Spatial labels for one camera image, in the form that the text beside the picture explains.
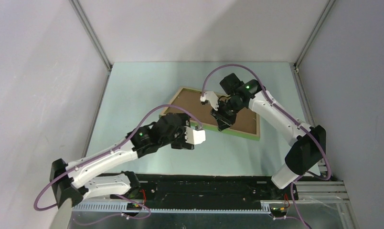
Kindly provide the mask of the brown backing board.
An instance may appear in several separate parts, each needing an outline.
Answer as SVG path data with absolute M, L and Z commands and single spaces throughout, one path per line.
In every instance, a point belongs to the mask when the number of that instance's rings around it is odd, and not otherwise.
M 212 107 L 200 102 L 201 91 L 181 87 L 169 100 L 169 104 L 181 107 L 196 116 L 206 130 L 218 132 L 217 122 L 211 116 Z M 247 108 L 243 108 L 236 117 L 235 124 L 222 131 L 223 134 L 234 135 L 252 140 L 260 139 L 260 116 Z

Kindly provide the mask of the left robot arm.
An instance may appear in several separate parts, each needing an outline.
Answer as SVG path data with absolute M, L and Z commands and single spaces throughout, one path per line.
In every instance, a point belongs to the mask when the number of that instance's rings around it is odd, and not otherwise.
M 203 129 L 192 128 L 185 113 L 168 113 L 158 121 L 129 132 L 123 142 L 95 155 L 66 163 L 63 159 L 52 162 L 50 180 L 56 204 L 60 207 L 67 199 L 72 206 L 84 199 L 106 195 L 124 195 L 136 198 L 140 183 L 134 172 L 103 177 L 102 174 L 125 162 L 156 153 L 170 145 L 172 149 L 193 150 L 206 140 Z

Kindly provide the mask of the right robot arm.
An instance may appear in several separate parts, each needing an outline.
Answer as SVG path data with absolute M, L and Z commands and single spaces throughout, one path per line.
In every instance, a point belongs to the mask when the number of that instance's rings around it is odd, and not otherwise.
M 244 83 L 232 73 L 222 79 L 220 85 L 226 96 L 219 97 L 215 92 L 206 91 L 200 97 L 202 104 L 211 105 L 211 116 L 216 120 L 219 131 L 232 127 L 237 114 L 246 108 L 270 123 L 290 145 L 285 163 L 271 177 L 272 183 L 267 186 L 267 193 L 272 199 L 282 198 L 287 192 L 286 187 L 325 155 L 325 129 L 293 117 L 258 80 Z

